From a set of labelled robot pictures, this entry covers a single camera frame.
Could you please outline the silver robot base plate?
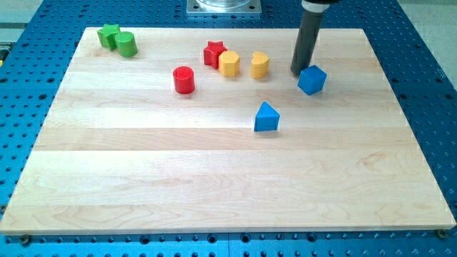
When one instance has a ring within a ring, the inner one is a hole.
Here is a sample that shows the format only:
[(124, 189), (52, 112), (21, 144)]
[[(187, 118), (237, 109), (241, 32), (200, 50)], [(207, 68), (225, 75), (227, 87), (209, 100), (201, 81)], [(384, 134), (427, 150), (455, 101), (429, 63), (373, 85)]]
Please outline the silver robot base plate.
[(260, 14), (260, 0), (185, 0), (187, 14)]

